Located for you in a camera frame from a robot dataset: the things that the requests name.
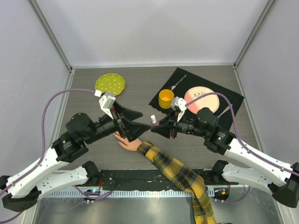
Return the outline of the white nail polish cap brush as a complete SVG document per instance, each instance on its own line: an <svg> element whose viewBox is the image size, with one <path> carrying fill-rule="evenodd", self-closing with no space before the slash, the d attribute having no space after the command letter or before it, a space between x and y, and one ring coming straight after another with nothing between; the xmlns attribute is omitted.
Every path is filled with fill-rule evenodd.
<svg viewBox="0 0 299 224"><path fill-rule="evenodd" d="M156 117L155 117L155 115L151 115L151 123L152 124L156 124L157 123L157 120L156 120Z"/></svg>

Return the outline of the purple nail polish bottle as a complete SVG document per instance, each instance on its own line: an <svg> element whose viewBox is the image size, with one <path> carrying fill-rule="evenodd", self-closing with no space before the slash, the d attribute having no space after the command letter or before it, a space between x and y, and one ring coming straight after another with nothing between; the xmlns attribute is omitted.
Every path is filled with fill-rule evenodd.
<svg viewBox="0 0 299 224"><path fill-rule="evenodd" d="M151 128L158 127L160 123L157 121L156 123L151 123Z"/></svg>

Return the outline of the yellow plaid sleeve forearm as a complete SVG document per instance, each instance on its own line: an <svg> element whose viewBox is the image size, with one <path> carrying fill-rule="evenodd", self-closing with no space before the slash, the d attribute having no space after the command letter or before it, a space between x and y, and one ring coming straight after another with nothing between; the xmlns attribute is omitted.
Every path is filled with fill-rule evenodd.
<svg viewBox="0 0 299 224"><path fill-rule="evenodd" d="M191 194L195 223L215 224L216 218L206 192L203 178L178 159L149 142L143 142L137 151L148 158L162 174L180 190Z"/></svg>

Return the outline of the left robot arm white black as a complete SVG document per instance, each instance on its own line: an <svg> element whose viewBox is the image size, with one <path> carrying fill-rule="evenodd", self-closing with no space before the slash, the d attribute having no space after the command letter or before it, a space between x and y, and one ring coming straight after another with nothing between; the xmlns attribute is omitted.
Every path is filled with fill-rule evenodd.
<svg viewBox="0 0 299 224"><path fill-rule="evenodd" d="M14 176L1 176L0 188L7 193L2 198L4 208L23 212L57 190L76 185L95 186L99 182L100 171L92 161L61 175L53 176L52 173L87 153L87 145L114 132L133 141L150 129L147 124L135 122L143 116L141 112L118 103L112 106L111 114L103 115L97 122L85 113L75 114L65 125L67 131L45 151L43 159L38 159L36 164Z"/></svg>

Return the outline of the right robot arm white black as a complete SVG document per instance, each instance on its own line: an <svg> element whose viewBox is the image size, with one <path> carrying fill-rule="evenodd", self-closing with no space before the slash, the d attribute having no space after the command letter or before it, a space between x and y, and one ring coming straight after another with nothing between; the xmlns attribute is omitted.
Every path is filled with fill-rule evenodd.
<svg viewBox="0 0 299 224"><path fill-rule="evenodd" d="M279 203L296 208L299 202L299 164L289 164L275 159L251 147L236 134L218 125L219 119L203 108L197 112L195 120L179 119L179 113L171 111L159 125L151 131L168 139L176 138L178 133L204 138L204 146L213 153L237 160L248 168L232 163L218 161L211 172L216 184L236 182L263 190Z"/></svg>

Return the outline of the mannequin hand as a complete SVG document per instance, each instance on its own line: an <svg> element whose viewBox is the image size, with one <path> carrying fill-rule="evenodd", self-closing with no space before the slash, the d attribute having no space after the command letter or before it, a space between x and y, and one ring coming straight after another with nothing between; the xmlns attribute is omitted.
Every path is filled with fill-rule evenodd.
<svg viewBox="0 0 299 224"><path fill-rule="evenodd" d="M138 147L142 144L142 141L139 139L129 142L127 138L122 138L118 132L114 133L114 137L118 140L118 144L128 151L136 152Z"/></svg>

